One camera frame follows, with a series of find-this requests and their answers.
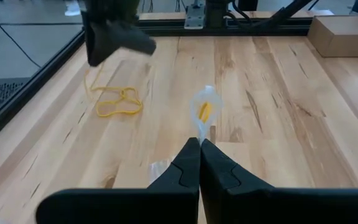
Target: yellow rubber band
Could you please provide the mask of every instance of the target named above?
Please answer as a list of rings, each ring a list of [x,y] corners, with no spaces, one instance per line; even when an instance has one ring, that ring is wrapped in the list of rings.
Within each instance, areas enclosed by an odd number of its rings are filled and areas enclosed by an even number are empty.
[[[90,88],[88,88],[88,86],[86,84],[86,77],[89,74],[89,70],[85,71],[85,74],[84,74],[84,87],[85,87],[85,92],[86,92],[87,97],[92,100],[93,98],[90,95],[90,92],[101,90],[101,91],[119,91],[120,98],[118,100],[108,100],[108,101],[100,101],[100,102],[99,102],[99,100],[97,100],[97,102],[96,102],[96,114],[99,117],[106,118],[106,117],[112,116],[114,114],[135,115],[135,114],[139,113],[143,108],[143,104],[139,100],[137,90],[135,88],[133,88],[133,87],[121,88],[121,87],[110,87],[110,86],[93,87],[93,85],[99,80],[99,76],[100,76],[101,71],[103,70],[103,67],[104,67],[104,62],[102,63],[102,66],[101,66],[98,74],[96,75],[96,78],[94,79],[94,81],[93,81],[93,83],[92,83]],[[135,94],[135,98],[129,97],[127,95],[128,91],[133,91],[134,94]],[[136,110],[116,110],[116,111],[108,112],[106,114],[102,114],[100,112],[100,110],[99,110],[100,107],[103,106],[103,105],[117,105],[118,103],[120,103],[122,101],[129,101],[129,102],[137,105],[138,108]]]

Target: yellow object in bag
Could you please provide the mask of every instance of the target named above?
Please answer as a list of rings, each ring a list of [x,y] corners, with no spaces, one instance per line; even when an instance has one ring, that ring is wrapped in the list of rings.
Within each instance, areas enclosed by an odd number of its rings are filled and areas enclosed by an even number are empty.
[[[198,129],[198,140],[203,143],[209,127],[221,112],[223,102],[213,86],[205,86],[190,102],[190,112],[193,122]]]

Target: clear plastic bag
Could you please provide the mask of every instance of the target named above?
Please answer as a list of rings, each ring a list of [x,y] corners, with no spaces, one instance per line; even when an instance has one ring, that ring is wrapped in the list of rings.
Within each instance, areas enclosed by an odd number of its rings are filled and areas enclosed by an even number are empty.
[[[213,86],[205,86],[190,101],[191,119],[198,129],[200,145],[206,138],[212,122],[216,119],[223,108],[221,97],[216,93]]]
[[[157,180],[157,178],[159,178],[166,171],[166,169],[168,169],[168,166],[174,159],[175,156],[173,156],[171,159],[157,161],[149,165],[150,184]]]

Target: wood grain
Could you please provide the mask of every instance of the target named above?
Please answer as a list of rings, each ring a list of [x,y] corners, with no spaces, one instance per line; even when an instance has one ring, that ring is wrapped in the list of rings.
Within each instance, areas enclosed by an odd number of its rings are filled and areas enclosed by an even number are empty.
[[[205,85],[224,102],[209,137],[240,165],[277,187],[358,187],[358,58],[321,58],[306,37],[156,41],[151,57],[117,51],[95,84],[136,87],[140,114],[97,117],[116,95],[86,96],[82,47],[0,132],[0,219],[34,223],[65,188],[148,186],[149,165],[196,136],[189,101]]]

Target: brown cardboard box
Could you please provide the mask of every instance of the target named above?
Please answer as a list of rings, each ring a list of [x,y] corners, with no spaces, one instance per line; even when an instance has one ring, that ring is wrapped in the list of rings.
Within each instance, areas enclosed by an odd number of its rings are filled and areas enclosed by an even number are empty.
[[[358,16],[317,16],[308,38],[323,57],[358,57]]]

